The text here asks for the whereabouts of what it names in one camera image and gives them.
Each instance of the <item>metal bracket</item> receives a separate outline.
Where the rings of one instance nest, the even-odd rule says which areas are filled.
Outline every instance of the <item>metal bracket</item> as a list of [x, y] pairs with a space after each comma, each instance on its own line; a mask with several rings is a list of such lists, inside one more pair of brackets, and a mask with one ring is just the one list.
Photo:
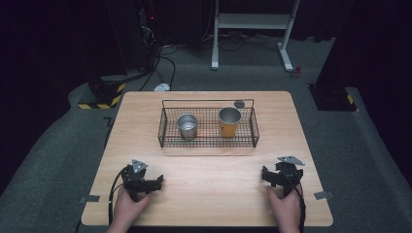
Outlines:
[[314, 193], [316, 200], [324, 199], [329, 200], [334, 197], [333, 193], [331, 191], [322, 191], [322, 192], [317, 192]]
[[282, 162], [286, 162], [286, 163], [290, 163], [290, 164], [296, 164], [296, 165], [300, 165], [300, 166], [304, 166], [305, 163], [300, 161], [299, 159], [297, 159], [294, 156], [287, 156], [287, 157], [278, 157], [279, 160], [281, 160]]
[[133, 173], [134, 174], [137, 174], [137, 173], [143, 171], [144, 169], [146, 169], [149, 166], [146, 163], [138, 161], [135, 158], [133, 158], [131, 160], [131, 164], [133, 165]]
[[82, 197], [79, 203], [86, 203], [86, 202], [99, 202], [100, 196], [96, 195], [89, 195], [88, 197]]

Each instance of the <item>stainless steel cup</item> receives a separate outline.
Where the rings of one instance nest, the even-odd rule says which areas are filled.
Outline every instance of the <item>stainless steel cup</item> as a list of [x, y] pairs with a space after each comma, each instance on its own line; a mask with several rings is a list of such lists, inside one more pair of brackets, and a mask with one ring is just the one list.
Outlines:
[[182, 138], [194, 139], [197, 136], [197, 119], [192, 114], [180, 115], [177, 125]]

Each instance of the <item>wrist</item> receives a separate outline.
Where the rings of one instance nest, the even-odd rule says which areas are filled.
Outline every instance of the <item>wrist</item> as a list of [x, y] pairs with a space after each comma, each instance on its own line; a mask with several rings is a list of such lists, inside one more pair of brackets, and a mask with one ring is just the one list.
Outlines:
[[126, 233], [129, 227], [124, 223], [113, 221], [106, 233]]
[[300, 233], [299, 226], [290, 224], [290, 225], [279, 225], [280, 233]]

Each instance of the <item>wooden table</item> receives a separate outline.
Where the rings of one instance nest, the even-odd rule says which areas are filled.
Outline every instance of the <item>wooden table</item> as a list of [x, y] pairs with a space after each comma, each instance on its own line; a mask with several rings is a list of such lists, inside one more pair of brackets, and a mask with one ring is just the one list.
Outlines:
[[[157, 132], [162, 100], [254, 99], [259, 132], [255, 148], [162, 148]], [[111, 185], [132, 158], [149, 165], [146, 180], [163, 175], [149, 208], [136, 225], [151, 226], [273, 226], [262, 166], [275, 171], [280, 156], [303, 161], [301, 180], [306, 226], [333, 222], [291, 95], [286, 91], [128, 92], [124, 94], [110, 140], [103, 154], [82, 216], [85, 225], [108, 224]]]

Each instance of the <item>metal cup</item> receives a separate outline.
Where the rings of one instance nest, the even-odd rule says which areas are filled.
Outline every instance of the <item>metal cup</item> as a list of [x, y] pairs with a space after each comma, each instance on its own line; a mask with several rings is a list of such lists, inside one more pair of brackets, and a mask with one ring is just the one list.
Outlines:
[[194, 139], [197, 136], [197, 119], [192, 114], [182, 114], [177, 125], [183, 139]]
[[235, 107], [225, 107], [219, 111], [219, 125], [224, 138], [233, 138], [236, 135], [237, 125], [242, 117]]

